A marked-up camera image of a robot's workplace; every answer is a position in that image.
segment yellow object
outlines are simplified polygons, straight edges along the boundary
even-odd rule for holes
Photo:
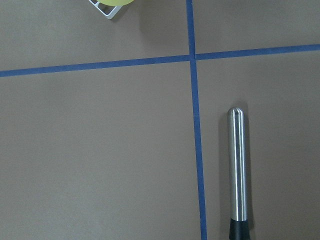
[[[122,6],[133,2],[134,0],[98,0],[98,2],[108,6]]]

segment gray surface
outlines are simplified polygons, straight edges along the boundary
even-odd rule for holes
[[[319,239],[319,62],[319,51],[198,62],[209,240],[229,234],[233,106],[249,116],[251,239]]]
[[[185,0],[135,0],[113,20],[88,0],[2,0],[0,22],[0,71],[189,52]]]
[[[197,53],[320,43],[319,0],[195,0]]]
[[[0,79],[0,239],[199,240],[189,64]]]

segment blue tape line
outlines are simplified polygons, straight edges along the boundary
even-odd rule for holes
[[[196,54],[196,60],[237,58],[257,55],[287,54],[297,52],[319,51],[320,44],[258,48],[248,50],[221,51]]]
[[[20,75],[47,74],[47,73],[58,73],[58,72],[80,71],[80,70],[91,70],[91,69],[107,69],[107,68],[177,63],[177,62],[187,62],[187,61],[189,61],[189,55],[177,55],[177,56],[162,56],[162,57],[151,57],[151,58],[141,58],[141,59],[131,59],[131,60],[120,60],[120,61],[82,63],[82,64],[72,64],[72,65],[61,65],[61,66],[35,67],[35,68],[27,68],[27,69],[0,71],[0,78],[20,76]]]
[[[190,54],[190,75],[193,107],[193,125],[194,125],[194,142],[195,142],[195,159],[196,173],[198,182],[198,199],[200,211],[200,230],[201,240],[207,240],[207,219],[206,219],[206,197],[204,183],[204,169],[202,159],[201,145],[201,126],[198,94],[198,76],[196,62],[196,44],[195,44],[195,27],[194,27],[194,10],[192,0],[186,0],[187,27]]]

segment stainless steel handle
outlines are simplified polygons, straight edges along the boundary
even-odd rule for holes
[[[233,107],[228,112],[231,219],[246,221],[246,152],[244,112]]]

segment rounded metal tip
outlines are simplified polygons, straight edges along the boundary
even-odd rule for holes
[[[240,108],[240,107],[232,107],[229,109],[228,111],[228,115],[229,116],[232,116],[232,115],[243,115],[244,114],[244,111]]]

